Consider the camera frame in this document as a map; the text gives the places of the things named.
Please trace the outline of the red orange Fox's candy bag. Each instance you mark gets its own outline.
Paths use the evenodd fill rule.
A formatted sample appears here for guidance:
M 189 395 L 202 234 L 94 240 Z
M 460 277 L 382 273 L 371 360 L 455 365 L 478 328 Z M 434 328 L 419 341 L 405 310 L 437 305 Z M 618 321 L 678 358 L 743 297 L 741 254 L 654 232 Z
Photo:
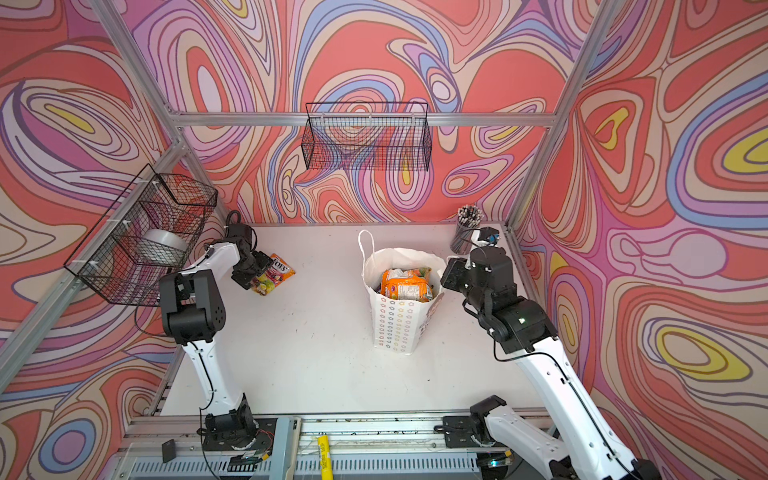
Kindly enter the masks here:
M 251 290 L 262 296 L 270 294 L 296 274 L 296 271 L 279 255 L 273 253 L 270 258 L 273 260 L 272 265 L 251 282 Z

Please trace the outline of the orange snack bag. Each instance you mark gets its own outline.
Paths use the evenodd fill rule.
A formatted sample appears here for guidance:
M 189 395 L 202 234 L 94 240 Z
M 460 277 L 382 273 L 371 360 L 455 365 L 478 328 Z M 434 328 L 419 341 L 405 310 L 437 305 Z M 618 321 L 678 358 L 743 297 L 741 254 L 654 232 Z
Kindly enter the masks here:
M 431 269 L 389 269 L 382 273 L 379 293 L 393 300 L 407 300 L 427 303 L 434 294 L 429 283 Z

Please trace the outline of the white printed paper bag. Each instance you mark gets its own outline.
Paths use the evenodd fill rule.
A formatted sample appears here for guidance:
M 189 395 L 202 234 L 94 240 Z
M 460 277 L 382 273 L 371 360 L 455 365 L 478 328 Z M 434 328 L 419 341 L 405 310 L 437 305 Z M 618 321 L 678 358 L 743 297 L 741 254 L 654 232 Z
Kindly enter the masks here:
M 363 230 L 358 234 L 358 247 L 363 256 L 361 278 L 369 296 L 373 325 L 373 345 L 377 348 L 410 355 L 425 333 L 429 321 L 443 298 L 440 285 L 446 262 L 438 256 L 408 248 L 375 246 L 373 234 Z M 381 275 L 389 269 L 431 269 L 429 283 L 434 298 L 427 303 L 389 299 L 379 293 Z

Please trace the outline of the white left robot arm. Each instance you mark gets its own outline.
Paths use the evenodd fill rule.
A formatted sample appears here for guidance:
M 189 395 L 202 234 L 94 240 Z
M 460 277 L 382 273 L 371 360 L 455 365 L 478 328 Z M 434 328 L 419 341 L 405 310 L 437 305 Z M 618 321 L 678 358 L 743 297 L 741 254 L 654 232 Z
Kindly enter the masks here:
M 218 281 L 228 276 L 248 290 L 274 263 L 257 250 L 257 243 L 251 226 L 229 220 L 224 237 L 209 245 L 200 259 L 163 276 L 158 284 L 164 334 L 182 347 L 203 389 L 198 435 L 208 451 L 262 448 L 247 395 L 233 379 L 216 340 L 226 324 Z

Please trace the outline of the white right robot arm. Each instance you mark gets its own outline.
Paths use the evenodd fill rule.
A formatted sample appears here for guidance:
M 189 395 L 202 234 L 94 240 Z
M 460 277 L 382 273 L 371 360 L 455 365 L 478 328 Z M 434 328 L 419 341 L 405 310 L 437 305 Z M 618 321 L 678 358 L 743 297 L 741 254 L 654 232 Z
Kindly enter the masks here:
M 484 246 L 450 258 L 440 283 L 463 295 L 463 309 L 493 341 L 494 359 L 522 370 L 559 433 L 545 433 L 491 395 L 470 408 L 476 443 L 510 448 L 545 479 L 660 478 L 654 463 L 636 457 L 599 412 L 545 310 L 518 294 L 504 249 Z

